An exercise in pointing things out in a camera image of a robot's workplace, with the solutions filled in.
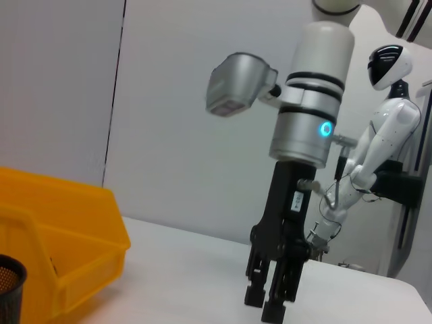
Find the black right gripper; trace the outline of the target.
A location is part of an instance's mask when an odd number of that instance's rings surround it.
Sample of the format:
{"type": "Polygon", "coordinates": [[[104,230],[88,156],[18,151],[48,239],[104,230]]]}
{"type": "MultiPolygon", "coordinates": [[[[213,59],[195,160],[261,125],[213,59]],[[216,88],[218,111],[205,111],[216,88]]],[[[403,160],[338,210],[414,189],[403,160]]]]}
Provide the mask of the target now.
{"type": "Polygon", "coordinates": [[[244,303],[263,307],[261,321],[283,323],[284,302],[295,302],[305,262],[311,248],[304,237],[304,222],[311,197],[298,187],[300,180],[313,180],[316,168],[304,163],[278,161],[261,220],[252,227],[252,243],[246,276],[250,285],[244,303]],[[270,261],[277,261],[269,298],[264,301],[270,261]]]}

